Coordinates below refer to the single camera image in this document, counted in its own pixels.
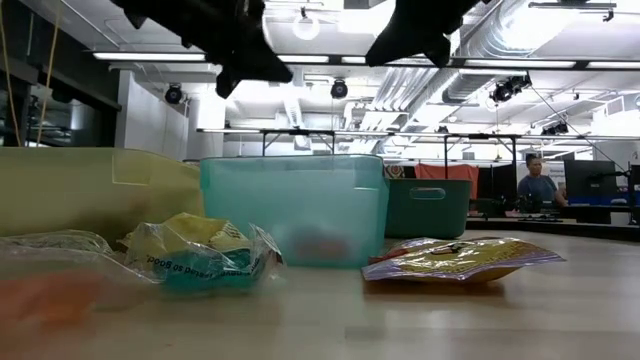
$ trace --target computer monitor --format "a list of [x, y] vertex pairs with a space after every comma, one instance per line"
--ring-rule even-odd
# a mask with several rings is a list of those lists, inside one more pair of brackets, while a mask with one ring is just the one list
[[618, 198], [615, 164], [611, 161], [565, 160], [570, 205], [610, 205]]

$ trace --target yellow snack wrapper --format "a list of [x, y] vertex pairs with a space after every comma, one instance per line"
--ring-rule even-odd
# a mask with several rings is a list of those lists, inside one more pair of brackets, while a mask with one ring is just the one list
[[484, 283], [524, 266], [565, 261], [558, 254], [513, 238], [464, 241], [409, 240], [362, 269], [367, 281], [403, 279]]

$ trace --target teal plastic bin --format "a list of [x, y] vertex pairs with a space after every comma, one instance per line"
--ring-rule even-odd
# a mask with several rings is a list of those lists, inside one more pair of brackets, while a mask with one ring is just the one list
[[454, 239], [467, 224], [471, 181], [391, 180], [386, 236]]
[[202, 160], [205, 214], [269, 232], [288, 265], [356, 268], [380, 253], [389, 198], [376, 156]]

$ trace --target cable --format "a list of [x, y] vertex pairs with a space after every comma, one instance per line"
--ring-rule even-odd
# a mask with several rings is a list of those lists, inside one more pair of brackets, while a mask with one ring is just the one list
[[583, 140], [585, 140], [589, 145], [591, 145], [597, 152], [599, 152], [600, 154], [602, 154], [602, 156], [604, 156], [605, 158], [607, 158], [609, 161], [611, 161], [612, 163], [614, 163], [617, 167], [620, 168], [620, 170], [622, 171], [627, 171], [625, 170], [625, 168], [623, 168], [622, 166], [620, 166], [620, 164], [618, 164], [617, 162], [615, 162], [615, 160], [613, 160], [611, 157], [609, 157], [609, 155], [605, 154], [604, 151], [598, 149], [598, 147], [596, 146], [596, 144], [594, 142], [592, 142], [591, 140], [587, 139], [586, 137], [584, 137], [584, 135], [580, 134], [578, 132], [578, 130], [576, 130], [576, 128], [573, 127], [573, 125], [569, 124], [569, 122], [567, 120], [565, 120], [562, 115], [560, 115], [559, 112], [556, 111], [556, 109], [553, 108], [553, 106], [551, 106], [551, 104], [549, 104], [549, 102], [547, 102], [547, 100], [542, 97], [542, 95], [540, 95], [540, 93], [538, 92], [538, 90], [536, 90], [536, 88], [534, 88], [533, 86], [531, 86], [531, 90], [533, 90], [536, 95], [538, 95], [538, 97], [545, 103], [545, 105], [547, 105], [547, 107], [549, 107], [549, 109], [551, 109], [551, 111], [553, 111], [553, 113], [560, 118], [560, 121], [562, 121], [563, 123], [565, 123], [568, 127], [571, 128], [571, 130], [575, 131], [580, 137], [583, 138]]
[[40, 113], [40, 121], [38, 121], [38, 137], [36, 138], [36, 147], [40, 147], [40, 140], [42, 140], [42, 124], [44, 123], [44, 117], [47, 114], [47, 101], [49, 100], [49, 89], [51, 88], [51, 74], [53, 73], [53, 58], [56, 54], [56, 45], [58, 42], [58, 30], [60, 29], [61, 10], [62, 10], [62, 1], [58, 0], [58, 6], [56, 8], [56, 22], [53, 28], [53, 42], [51, 44], [51, 53], [49, 54], [49, 68], [47, 70], [45, 96], [44, 96], [44, 100], [42, 101], [42, 113]]
[[16, 116], [16, 106], [13, 101], [13, 90], [11, 90], [11, 70], [9, 69], [9, 49], [7, 49], [7, 37], [4, 31], [4, 13], [2, 11], [2, 0], [0, 0], [0, 33], [2, 37], [2, 55], [4, 57], [4, 70], [7, 75], [7, 92], [9, 93], [9, 106], [11, 108], [11, 118], [16, 134], [18, 147], [22, 146], [20, 141], [20, 130], [18, 129], [18, 117]]

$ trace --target green plastic bin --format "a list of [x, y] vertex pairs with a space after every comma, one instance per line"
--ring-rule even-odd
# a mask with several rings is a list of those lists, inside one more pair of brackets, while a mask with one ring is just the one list
[[471, 181], [391, 180], [385, 235], [457, 238], [465, 231], [470, 198]]

